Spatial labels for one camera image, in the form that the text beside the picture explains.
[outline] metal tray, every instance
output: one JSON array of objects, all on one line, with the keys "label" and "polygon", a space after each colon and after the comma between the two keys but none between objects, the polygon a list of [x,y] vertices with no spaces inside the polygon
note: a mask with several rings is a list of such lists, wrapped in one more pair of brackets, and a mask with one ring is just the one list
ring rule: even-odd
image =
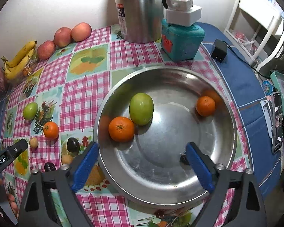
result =
[{"label": "metal tray", "polygon": [[[180,67],[147,67],[129,74],[105,97],[94,126],[98,160],[116,189],[139,204],[178,208],[207,195],[190,166],[180,163],[188,142],[194,141],[215,163],[230,168],[236,151],[236,123],[228,102],[220,103],[212,117],[195,113],[203,91],[217,93],[208,80]],[[117,143],[108,133],[110,121],[129,117],[129,102],[138,92],[154,101],[152,121],[137,126],[133,141]]]}]

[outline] stainless steel thermos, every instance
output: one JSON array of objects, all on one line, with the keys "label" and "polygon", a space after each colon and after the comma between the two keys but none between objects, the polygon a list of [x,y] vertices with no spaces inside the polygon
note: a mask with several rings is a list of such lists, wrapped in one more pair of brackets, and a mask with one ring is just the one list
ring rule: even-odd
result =
[{"label": "stainless steel thermos", "polygon": [[116,0],[116,7],[126,41],[147,43],[161,37],[162,0]]}]

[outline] black charger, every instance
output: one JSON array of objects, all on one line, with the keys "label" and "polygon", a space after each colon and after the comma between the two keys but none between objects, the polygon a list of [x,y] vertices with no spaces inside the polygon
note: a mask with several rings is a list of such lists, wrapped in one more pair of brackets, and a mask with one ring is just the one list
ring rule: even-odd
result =
[{"label": "black charger", "polygon": [[211,53],[211,57],[219,62],[222,62],[227,55],[227,45],[219,39],[214,42],[214,47]]}]

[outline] smartphone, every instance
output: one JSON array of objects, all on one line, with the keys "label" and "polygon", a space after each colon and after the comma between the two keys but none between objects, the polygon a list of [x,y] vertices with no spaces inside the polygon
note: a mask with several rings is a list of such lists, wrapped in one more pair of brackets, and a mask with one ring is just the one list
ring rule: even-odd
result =
[{"label": "smartphone", "polygon": [[273,135],[272,135],[272,153],[275,154],[283,144],[283,109],[280,92],[271,94],[272,118],[273,118]]}]

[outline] bunch of bananas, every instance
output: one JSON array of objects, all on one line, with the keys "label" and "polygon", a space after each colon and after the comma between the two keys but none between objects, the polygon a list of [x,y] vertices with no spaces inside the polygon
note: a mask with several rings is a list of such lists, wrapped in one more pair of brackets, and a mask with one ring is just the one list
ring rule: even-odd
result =
[{"label": "bunch of bananas", "polygon": [[36,45],[37,41],[28,42],[10,62],[5,57],[1,58],[5,66],[5,77],[8,80],[15,79],[18,73],[25,68],[27,62],[35,51]]}]

